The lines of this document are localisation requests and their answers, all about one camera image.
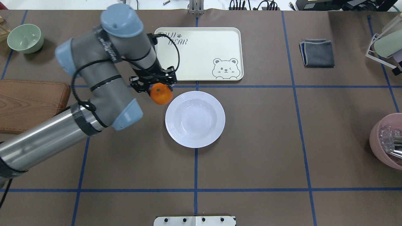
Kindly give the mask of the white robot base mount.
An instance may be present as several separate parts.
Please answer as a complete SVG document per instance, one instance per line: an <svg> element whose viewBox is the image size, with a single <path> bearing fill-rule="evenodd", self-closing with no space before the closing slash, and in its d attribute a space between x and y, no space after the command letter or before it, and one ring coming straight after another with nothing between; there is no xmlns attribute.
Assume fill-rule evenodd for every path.
<svg viewBox="0 0 402 226"><path fill-rule="evenodd" d="M234 216L165 216L157 217L154 226L236 226Z"/></svg>

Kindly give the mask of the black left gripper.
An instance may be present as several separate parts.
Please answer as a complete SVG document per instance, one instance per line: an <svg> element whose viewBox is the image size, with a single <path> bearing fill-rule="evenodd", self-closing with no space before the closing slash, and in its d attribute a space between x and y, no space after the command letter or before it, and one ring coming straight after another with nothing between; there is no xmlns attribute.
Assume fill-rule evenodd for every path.
<svg viewBox="0 0 402 226"><path fill-rule="evenodd" d="M130 86L138 93L150 93L151 86L162 83L167 85L170 91L173 91L173 86L177 84L177 77L173 66L166 70L161 67L151 67L146 70L133 69L135 76L129 78Z"/></svg>

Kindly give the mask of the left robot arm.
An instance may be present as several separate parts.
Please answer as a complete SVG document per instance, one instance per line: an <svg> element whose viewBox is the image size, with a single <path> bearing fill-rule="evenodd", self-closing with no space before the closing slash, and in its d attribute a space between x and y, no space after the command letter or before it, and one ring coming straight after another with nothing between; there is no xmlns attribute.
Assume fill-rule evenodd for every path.
<svg viewBox="0 0 402 226"><path fill-rule="evenodd" d="M157 38L167 35L147 34L135 9L111 5L101 13L100 21L91 31L56 48L56 59L72 76L77 102L1 143L1 186L109 126L119 131L141 119L143 112L117 63L131 64L135 76L130 77L130 86L138 93L150 93L157 83L172 91L177 83L178 66L163 69L155 50Z"/></svg>

